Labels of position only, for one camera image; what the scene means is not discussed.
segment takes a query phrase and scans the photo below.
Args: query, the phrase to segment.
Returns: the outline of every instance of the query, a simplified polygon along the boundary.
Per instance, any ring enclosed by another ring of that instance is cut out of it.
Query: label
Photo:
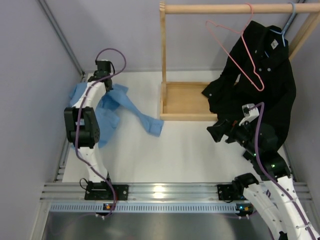
[[[273,42],[271,43],[272,49],[275,49],[278,45],[279,43],[277,42],[277,40],[273,40]]]

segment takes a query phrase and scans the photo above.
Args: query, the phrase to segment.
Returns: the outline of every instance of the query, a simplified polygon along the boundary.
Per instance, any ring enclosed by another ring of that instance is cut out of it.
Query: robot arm
[[[278,139],[274,129],[269,125],[261,125],[257,152],[262,166],[259,166],[254,145],[254,131],[250,124],[259,113],[257,114],[256,108],[251,109],[251,105],[245,105],[242,109],[243,120],[239,122],[219,120],[211,127],[210,133],[216,142],[219,142],[225,134],[229,137],[227,143],[237,142],[246,149],[243,156],[253,164],[254,170],[271,193],[275,205],[251,173],[236,177],[232,181],[233,191],[253,204],[275,240],[320,239],[320,235],[311,225],[301,206],[287,163],[275,150]]]
[[[86,126],[86,121],[88,122],[88,124],[94,123],[90,127],[91,128],[91,131],[90,131],[91,139],[89,141],[91,141],[91,144],[89,143],[89,144],[87,144],[87,146],[82,145],[82,144],[78,144],[80,146],[78,149],[78,152],[80,153],[81,157],[84,160],[86,160],[99,174],[101,174],[102,176],[107,178],[108,171],[102,162],[101,155],[100,155],[99,148],[98,148],[98,144],[97,144],[100,139],[100,129],[99,129],[99,126],[97,123],[96,115],[94,113],[100,99],[106,94],[107,91],[106,91],[105,84],[103,82],[98,82],[93,86],[94,83],[95,83],[94,81],[88,82],[86,89],[83,92],[83,95],[80,97],[78,102],[76,102],[72,106],[72,110],[74,111],[74,110],[79,109],[86,92],[88,91],[88,89],[90,89],[88,95],[86,96],[84,106],[83,106],[83,111],[84,111],[83,112],[83,121],[84,122],[81,122],[80,124],[84,124],[84,125],[80,126],[80,130],[83,127],[84,128],[88,127],[88,126]],[[101,178],[91,170],[91,167],[89,167],[88,165],[86,167],[89,172],[89,181],[93,182],[93,183],[100,183],[102,181]]]
[[[106,179],[109,178],[108,171],[105,168],[98,149],[100,139],[100,129],[95,115],[95,110],[100,99],[112,89],[112,80],[110,78],[102,82],[96,82],[102,77],[109,76],[111,71],[111,62],[102,60],[97,61],[97,70],[88,80],[86,89],[80,99],[72,106],[64,110],[64,120],[67,139],[76,146],[76,128],[78,122],[78,112],[85,98],[81,111],[80,130],[78,138],[78,152],[81,157],[90,164],[87,165],[89,172],[89,182],[100,183],[102,179],[92,171],[92,167]]]

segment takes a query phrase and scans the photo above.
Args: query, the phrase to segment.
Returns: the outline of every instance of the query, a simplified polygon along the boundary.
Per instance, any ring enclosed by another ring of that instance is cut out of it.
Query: white floor
[[[210,82],[220,71],[174,71],[168,81]],[[129,87],[127,95],[144,114],[159,117],[161,72],[126,72],[113,83]],[[128,110],[117,110],[120,124],[110,142],[100,149],[114,183],[205,183],[230,182],[235,176],[253,173],[237,143],[215,143],[207,132],[214,122],[166,121],[160,137],[145,132],[139,119]],[[281,148],[279,153],[285,157]],[[88,178],[84,163],[71,149],[63,182]]]

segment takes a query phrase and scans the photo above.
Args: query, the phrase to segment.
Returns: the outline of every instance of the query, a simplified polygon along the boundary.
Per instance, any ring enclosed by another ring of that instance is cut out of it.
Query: wooden clothes rack
[[[290,3],[252,4],[255,14],[292,13]],[[297,3],[295,12],[309,13],[307,19],[289,45],[289,59],[292,60],[320,21],[319,3]],[[247,4],[213,5],[166,5],[160,2],[162,83],[160,118],[168,121],[216,121],[217,115],[209,111],[208,99],[202,91],[209,82],[167,81],[166,65],[166,14],[250,14]]]

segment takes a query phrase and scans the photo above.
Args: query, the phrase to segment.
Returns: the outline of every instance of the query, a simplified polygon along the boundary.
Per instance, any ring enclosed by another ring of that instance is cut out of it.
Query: black jacket
[[[264,102],[262,123],[271,125],[275,129],[278,137],[277,148],[280,148],[288,135],[296,85],[289,61],[288,41],[285,40],[284,46],[282,36],[270,29],[281,32],[276,26],[264,27],[251,21],[243,33],[256,72],[264,83],[262,92],[251,84],[228,57],[221,76],[211,82],[202,94],[208,98],[210,111],[216,113],[218,119],[240,120],[243,118],[242,105]],[[230,55],[255,85],[261,88],[241,38],[232,48]],[[235,85],[239,74],[241,74],[239,82]]]

